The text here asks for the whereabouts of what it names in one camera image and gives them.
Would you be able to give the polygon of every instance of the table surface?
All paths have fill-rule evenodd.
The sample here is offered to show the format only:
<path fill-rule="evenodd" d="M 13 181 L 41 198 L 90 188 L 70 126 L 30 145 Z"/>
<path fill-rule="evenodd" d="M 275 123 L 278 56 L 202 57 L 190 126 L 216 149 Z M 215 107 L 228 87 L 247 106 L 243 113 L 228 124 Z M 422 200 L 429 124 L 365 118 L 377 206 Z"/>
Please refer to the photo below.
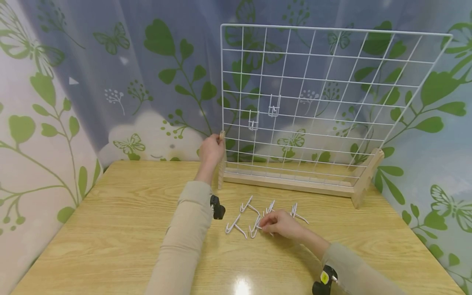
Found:
<path fill-rule="evenodd" d="M 113 163 L 12 294 L 142 294 L 198 165 Z M 225 234 L 251 195 L 260 211 L 274 199 L 275 209 L 287 211 L 297 202 L 308 228 L 348 246 L 408 294 L 463 294 L 373 186 L 356 210 L 347 198 L 232 183 L 218 192 L 226 215 L 208 231 L 192 294 L 311 294 L 321 265 L 306 248 L 279 236 Z M 247 230 L 256 217 L 248 208 L 238 225 Z"/>

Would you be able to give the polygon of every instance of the hand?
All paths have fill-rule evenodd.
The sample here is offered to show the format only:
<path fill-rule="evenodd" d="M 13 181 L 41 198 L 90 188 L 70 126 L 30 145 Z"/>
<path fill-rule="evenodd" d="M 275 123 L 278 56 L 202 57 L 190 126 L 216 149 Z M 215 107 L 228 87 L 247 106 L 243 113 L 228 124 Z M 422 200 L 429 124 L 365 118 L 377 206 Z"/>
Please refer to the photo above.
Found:
<path fill-rule="evenodd" d="M 205 139 L 200 146 L 200 167 L 194 180 L 211 185 L 215 168 L 221 162 L 225 152 L 225 143 L 219 140 L 217 134 L 212 134 Z"/>
<path fill-rule="evenodd" d="M 206 138 L 200 146 L 200 161 L 202 165 L 216 167 L 221 162 L 225 153 L 225 145 L 219 140 L 218 134 L 212 134 Z"/>
<path fill-rule="evenodd" d="M 267 214 L 261 219 L 259 226 L 266 233 L 278 233 L 288 239 L 300 240 L 306 229 L 302 227 L 285 210 Z"/>

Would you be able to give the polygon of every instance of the yellow label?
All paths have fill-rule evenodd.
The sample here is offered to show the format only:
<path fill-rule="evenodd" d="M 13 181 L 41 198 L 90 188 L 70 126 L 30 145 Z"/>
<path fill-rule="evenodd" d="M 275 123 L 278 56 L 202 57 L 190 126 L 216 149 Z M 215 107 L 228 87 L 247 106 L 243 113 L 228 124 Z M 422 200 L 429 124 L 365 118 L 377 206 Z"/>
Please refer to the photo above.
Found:
<path fill-rule="evenodd" d="M 325 285 L 329 282 L 329 276 L 325 271 L 321 273 L 320 279 Z"/>

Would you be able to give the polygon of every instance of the beige sleeve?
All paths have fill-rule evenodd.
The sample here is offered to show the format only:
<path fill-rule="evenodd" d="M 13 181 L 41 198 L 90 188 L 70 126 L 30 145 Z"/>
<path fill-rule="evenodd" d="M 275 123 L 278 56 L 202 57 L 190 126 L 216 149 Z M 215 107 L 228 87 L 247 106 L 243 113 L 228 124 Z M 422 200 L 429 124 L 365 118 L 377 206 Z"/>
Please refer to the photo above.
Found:
<path fill-rule="evenodd" d="M 325 252 L 323 266 L 332 267 L 338 278 L 338 286 L 351 295 L 404 295 L 392 281 L 365 263 L 359 256 L 338 243 L 332 243 Z"/>
<path fill-rule="evenodd" d="M 188 295 L 192 287 L 203 240 L 213 218 L 211 188 L 189 181 L 160 246 L 159 256 L 145 295 Z"/>

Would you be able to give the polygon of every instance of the finger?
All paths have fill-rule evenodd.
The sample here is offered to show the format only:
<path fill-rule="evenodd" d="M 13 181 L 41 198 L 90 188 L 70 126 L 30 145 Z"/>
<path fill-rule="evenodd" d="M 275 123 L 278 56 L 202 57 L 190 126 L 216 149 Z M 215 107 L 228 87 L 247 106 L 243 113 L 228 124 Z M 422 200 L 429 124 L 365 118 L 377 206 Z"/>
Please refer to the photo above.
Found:
<path fill-rule="evenodd" d="M 263 228 L 266 224 L 276 223 L 277 217 L 278 217 L 278 211 L 266 214 L 266 216 L 264 216 L 264 218 L 262 218 L 261 221 L 259 222 L 259 226 Z"/>
<path fill-rule="evenodd" d="M 278 233 L 278 224 L 268 224 L 264 227 L 262 227 L 262 231 L 265 233 Z"/>

